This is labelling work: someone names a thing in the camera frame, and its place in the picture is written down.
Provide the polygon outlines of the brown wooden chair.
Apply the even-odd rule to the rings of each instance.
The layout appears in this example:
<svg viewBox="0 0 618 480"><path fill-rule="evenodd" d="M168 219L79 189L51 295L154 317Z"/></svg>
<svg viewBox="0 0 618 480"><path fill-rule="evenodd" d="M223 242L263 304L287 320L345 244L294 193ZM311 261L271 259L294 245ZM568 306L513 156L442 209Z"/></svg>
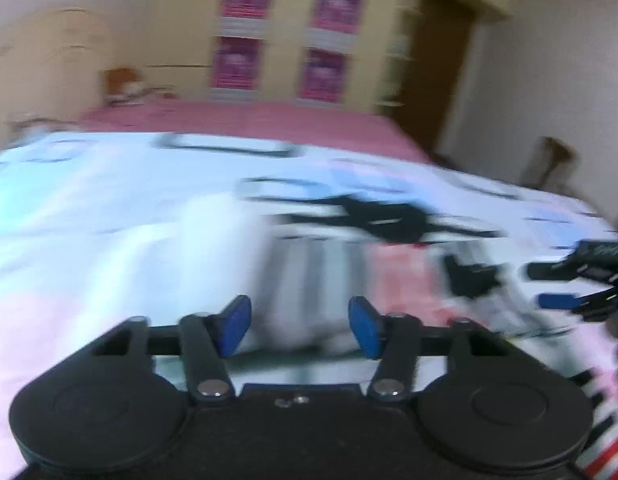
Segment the brown wooden chair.
<svg viewBox="0 0 618 480"><path fill-rule="evenodd" d="M553 136L542 136L522 172L520 184L539 191L563 193L579 162L578 152Z"/></svg>

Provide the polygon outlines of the striped white child sweater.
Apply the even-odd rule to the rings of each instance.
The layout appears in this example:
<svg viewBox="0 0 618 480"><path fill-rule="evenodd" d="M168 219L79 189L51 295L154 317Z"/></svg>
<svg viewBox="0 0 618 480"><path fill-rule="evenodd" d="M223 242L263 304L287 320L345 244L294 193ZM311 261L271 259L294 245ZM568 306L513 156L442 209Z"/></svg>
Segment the striped white child sweater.
<svg viewBox="0 0 618 480"><path fill-rule="evenodd" d="M618 344L600 310L562 304L598 286L527 274L530 262L556 263L582 240L618 240L586 204L453 171L258 177L237 194L272 221L263 266L251 271L251 348L350 352L345 305L356 295L432 326L466 316L580 380L595 434L579 463L593 479L618 479Z"/></svg>

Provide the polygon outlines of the patterned white pink bedsheet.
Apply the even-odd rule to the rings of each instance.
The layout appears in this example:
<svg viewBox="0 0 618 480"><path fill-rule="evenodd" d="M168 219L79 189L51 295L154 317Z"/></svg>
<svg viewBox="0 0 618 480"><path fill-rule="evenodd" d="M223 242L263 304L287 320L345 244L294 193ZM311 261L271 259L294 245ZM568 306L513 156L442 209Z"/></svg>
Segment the patterned white pink bedsheet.
<svg viewBox="0 0 618 480"><path fill-rule="evenodd" d="M367 396L377 362L350 329L354 296L348 353L248 344L272 221L243 180L443 171L464 174L198 133L50 133L1 151L0 479L593 479L580 380L466 316L418 318L405 402ZM178 324L239 295L251 327L223 360L235 398L196 402Z"/></svg>

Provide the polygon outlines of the cream wardrobe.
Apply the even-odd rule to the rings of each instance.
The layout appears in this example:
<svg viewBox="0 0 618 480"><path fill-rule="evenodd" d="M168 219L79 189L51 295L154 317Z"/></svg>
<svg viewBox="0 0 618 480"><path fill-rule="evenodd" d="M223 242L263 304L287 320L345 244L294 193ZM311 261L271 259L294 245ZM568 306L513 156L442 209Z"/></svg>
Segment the cream wardrobe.
<svg viewBox="0 0 618 480"><path fill-rule="evenodd" d="M364 0L356 35L313 28L315 0L272 0L265 20L226 18L221 0L154 0L146 36L146 69L157 82L173 84L181 96L220 102L293 102L371 113L382 93L391 41L402 0ZM213 55L220 37L262 41L257 88L211 86ZM343 100L302 100L298 87L307 49L349 58Z"/></svg>

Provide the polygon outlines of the lower right purple poster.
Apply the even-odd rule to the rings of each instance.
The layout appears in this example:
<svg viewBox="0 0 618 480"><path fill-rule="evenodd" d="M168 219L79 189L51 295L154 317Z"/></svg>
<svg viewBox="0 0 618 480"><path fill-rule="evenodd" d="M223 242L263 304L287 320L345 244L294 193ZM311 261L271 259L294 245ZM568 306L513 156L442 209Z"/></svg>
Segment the lower right purple poster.
<svg viewBox="0 0 618 480"><path fill-rule="evenodd" d="M349 58L345 54L307 49L298 97L302 100L340 103L343 100Z"/></svg>

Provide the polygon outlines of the pink bed cover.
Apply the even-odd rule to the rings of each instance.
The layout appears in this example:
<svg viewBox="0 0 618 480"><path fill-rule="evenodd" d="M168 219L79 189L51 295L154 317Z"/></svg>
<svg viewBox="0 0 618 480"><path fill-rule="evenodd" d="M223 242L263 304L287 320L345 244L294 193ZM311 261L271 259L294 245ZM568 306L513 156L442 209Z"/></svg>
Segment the pink bed cover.
<svg viewBox="0 0 618 480"><path fill-rule="evenodd" d="M428 162L429 157L383 116L283 103L222 104L157 99L90 110L78 127L92 132L175 132L238 136Z"/></svg>

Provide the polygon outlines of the cream wooden headboard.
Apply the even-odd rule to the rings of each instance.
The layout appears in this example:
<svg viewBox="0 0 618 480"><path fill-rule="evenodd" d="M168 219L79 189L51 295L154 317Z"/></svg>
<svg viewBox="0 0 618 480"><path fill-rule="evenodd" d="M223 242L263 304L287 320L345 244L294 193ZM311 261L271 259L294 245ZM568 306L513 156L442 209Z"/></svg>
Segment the cream wooden headboard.
<svg viewBox="0 0 618 480"><path fill-rule="evenodd" d="M41 12L0 29L0 145L20 119L72 122L99 106L115 54L111 27L85 9Z"/></svg>

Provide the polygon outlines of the lower left purple poster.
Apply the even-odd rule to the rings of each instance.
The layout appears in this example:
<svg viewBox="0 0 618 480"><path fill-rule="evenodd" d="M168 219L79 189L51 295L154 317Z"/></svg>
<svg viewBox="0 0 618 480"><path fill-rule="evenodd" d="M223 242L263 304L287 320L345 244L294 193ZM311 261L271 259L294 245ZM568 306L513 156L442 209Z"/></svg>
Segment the lower left purple poster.
<svg viewBox="0 0 618 480"><path fill-rule="evenodd" d="M257 88L262 41L254 38L220 37L213 55L211 86L215 89Z"/></svg>

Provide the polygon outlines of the dark brown wooden door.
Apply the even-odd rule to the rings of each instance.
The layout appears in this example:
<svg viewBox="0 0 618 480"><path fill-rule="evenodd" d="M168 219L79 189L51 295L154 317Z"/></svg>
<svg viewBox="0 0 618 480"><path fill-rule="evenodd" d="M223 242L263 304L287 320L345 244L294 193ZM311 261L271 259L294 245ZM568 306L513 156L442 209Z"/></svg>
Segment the dark brown wooden door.
<svg viewBox="0 0 618 480"><path fill-rule="evenodd" d="M393 118L428 155L443 135L476 18L457 0L420 1Z"/></svg>

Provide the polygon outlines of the upper right purple poster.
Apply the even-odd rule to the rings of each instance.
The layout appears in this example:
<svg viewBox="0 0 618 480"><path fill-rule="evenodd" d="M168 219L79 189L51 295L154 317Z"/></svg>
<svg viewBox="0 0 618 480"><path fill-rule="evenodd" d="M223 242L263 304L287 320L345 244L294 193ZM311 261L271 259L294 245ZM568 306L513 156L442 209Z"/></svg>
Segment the upper right purple poster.
<svg viewBox="0 0 618 480"><path fill-rule="evenodd" d="M310 24L313 28L356 35L364 0L315 0Z"/></svg>

